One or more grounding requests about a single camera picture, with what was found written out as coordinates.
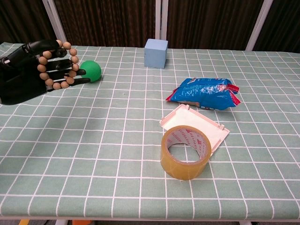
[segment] brown curtain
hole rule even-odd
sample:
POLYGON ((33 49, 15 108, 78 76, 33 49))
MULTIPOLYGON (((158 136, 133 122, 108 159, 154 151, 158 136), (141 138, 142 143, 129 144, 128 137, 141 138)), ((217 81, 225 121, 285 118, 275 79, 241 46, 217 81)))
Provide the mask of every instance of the brown curtain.
POLYGON ((56 39, 41 0, 0 0, 0 43, 56 39))
POLYGON ((155 0, 55 0, 73 45, 144 47, 155 37, 155 0))
POLYGON ((169 0, 170 48, 245 50, 263 0, 169 0))
POLYGON ((255 51, 300 53, 300 1, 274 0, 255 51))

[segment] packing tape roll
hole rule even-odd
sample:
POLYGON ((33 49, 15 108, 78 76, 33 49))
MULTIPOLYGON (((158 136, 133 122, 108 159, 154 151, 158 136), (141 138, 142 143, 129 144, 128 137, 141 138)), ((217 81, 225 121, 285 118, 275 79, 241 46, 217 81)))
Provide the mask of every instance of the packing tape roll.
POLYGON ((170 176, 179 180, 191 180, 205 168, 211 155, 211 145, 204 133, 190 126, 176 126, 169 129, 161 140, 160 163, 170 176), (192 163, 174 158, 169 148, 177 143, 185 143, 194 148, 199 160, 192 163))

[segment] wooden bead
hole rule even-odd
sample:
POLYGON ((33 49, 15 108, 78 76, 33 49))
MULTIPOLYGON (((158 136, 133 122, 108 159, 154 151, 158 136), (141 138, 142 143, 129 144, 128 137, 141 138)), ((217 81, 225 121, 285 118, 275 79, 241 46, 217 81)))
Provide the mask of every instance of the wooden bead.
POLYGON ((38 70, 39 72, 46 72, 46 67, 45 67, 44 65, 42 65, 42 64, 39 64, 39 65, 37 66, 37 70, 38 70))
POLYGON ((60 45, 60 48, 62 47, 62 42, 61 40, 56 40, 58 42, 58 44, 60 45))
POLYGON ((78 64, 73 64, 72 65, 72 70, 73 71, 78 71, 79 70, 79 65, 78 64))
POLYGON ((39 57, 38 62, 42 65, 46 65, 48 63, 48 60, 44 56, 41 56, 39 57))
POLYGON ((50 51, 45 51, 45 52, 43 52, 43 56, 44 56, 46 59, 51 59, 52 53, 51 53, 50 51))
POLYGON ((69 84, 66 81, 61 82, 61 88, 67 88, 69 84))
POLYGON ((66 81, 67 81, 68 84, 73 84, 75 80, 74 80, 74 78, 72 78, 72 77, 68 77, 68 78, 66 79, 66 81))
POLYGON ((48 79, 48 80, 45 81, 45 84, 46 84, 47 86, 52 87, 52 85, 53 85, 53 80, 52 80, 52 79, 48 79))
POLYGON ((72 61, 72 63, 78 63, 79 59, 77 56, 72 56, 71 61, 72 61))
POLYGON ((71 44, 70 44, 68 41, 64 42, 64 43, 62 44, 62 46, 63 46, 65 49, 71 49, 71 44))
POLYGON ((73 71, 73 70, 70 70, 69 76, 70 76, 70 77, 76 77, 76 72, 73 71))
POLYGON ((53 89, 54 89, 54 90, 59 90, 59 89, 61 89, 60 83, 57 83, 57 82, 54 83, 54 84, 53 84, 53 89))
POLYGON ((76 56, 77 55, 77 50, 74 49, 74 48, 71 48, 69 52, 70 52, 70 55, 72 55, 72 56, 76 56))
POLYGON ((49 75, 47 73, 40 73, 39 77, 44 81, 49 79, 49 75))

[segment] blue foam cube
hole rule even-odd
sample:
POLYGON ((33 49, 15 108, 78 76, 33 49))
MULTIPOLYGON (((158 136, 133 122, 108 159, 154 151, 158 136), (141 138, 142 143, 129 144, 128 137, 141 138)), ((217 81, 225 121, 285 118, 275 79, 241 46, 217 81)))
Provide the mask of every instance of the blue foam cube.
POLYGON ((148 39, 144 51, 144 65, 152 68, 165 68, 168 41, 148 39))

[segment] blue snack bag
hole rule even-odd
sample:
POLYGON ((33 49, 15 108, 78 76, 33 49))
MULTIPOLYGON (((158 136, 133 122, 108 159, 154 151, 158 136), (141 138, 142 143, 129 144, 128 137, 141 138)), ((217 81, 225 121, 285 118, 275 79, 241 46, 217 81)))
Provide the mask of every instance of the blue snack bag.
POLYGON ((228 79, 187 78, 166 100, 205 109, 224 110, 240 103, 235 96, 238 92, 239 87, 232 85, 228 79))

